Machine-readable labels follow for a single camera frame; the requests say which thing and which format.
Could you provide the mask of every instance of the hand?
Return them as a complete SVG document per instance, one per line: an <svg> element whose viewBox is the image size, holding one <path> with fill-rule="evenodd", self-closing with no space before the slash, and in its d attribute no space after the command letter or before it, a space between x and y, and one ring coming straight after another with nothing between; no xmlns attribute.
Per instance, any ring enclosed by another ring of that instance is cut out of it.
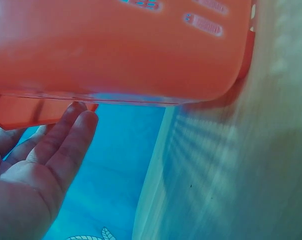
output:
<svg viewBox="0 0 302 240"><path fill-rule="evenodd" d="M0 240L39 240L45 235L97 123L97 115L85 104L73 103L57 124L39 127L18 146L25 129L0 128Z"/></svg>

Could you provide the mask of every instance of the wooden surface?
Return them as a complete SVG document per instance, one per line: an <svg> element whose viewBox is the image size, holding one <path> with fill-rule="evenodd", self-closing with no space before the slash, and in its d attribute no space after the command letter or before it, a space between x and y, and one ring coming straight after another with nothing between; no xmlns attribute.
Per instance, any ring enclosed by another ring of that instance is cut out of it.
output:
<svg viewBox="0 0 302 240"><path fill-rule="evenodd" d="M302 0L260 0L256 32L232 105L166 109L134 240L302 240Z"/></svg>

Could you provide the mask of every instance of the blue fabric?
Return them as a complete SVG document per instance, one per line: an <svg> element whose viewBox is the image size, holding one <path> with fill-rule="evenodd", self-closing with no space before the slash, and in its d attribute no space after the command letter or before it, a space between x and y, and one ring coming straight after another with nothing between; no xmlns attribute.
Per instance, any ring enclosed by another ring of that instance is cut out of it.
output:
<svg viewBox="0 0 302 240"><path fill-rule="evenodd" d="M163 114L160 107L99 106L92 145L44 240L132 238L135 212ZM28 129L21 142L35 131L35 127ZM104 238L106 231L111 234L109 238Z"/></svg>

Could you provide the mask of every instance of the finger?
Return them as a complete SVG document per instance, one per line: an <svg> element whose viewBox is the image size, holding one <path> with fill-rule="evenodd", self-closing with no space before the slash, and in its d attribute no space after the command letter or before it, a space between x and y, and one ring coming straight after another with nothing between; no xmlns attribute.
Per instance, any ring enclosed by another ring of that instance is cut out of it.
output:
<svg viewBox="0 0 302 240"><path fill-rule="evenodd" d="M26 160L33 163L46 164L59 149L78 116L85 110L87 110L87 107L84 103L72 103L60 121L31 150Z"/></svg>
<svg viewBox="0 0 302 240"><path fill-rule="evenodd" d="M53 128L54 124L40 126L37 131L23 143L16 146L7 156L5 162L11 166L26 160L31 150L41 141L41 139Z"/></svg>
<svg viewBox="0 0 302 240"><path fill-rule="evenodd" d="M4 158L19 142L25 128L5 131L0 128L0 157Z"/></svg>
<svg viewBox="0 0 302 240"><path fill-rule="evenodd" d="M95 135L97 124L98 116L94 112L81 113L59 150L46 163L63 193L67 191L80 168Z"/></svg>

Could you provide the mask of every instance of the light wood grain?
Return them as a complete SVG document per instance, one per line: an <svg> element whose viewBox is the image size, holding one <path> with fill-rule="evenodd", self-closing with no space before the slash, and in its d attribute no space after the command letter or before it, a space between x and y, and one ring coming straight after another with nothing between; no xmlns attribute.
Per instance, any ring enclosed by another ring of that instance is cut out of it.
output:
<svg viewBox="0 0 302 240"><path fill-rule="evenodd" d="M260 0L230 106L168 108L134 240L302 240L302 0Z"/></svg>

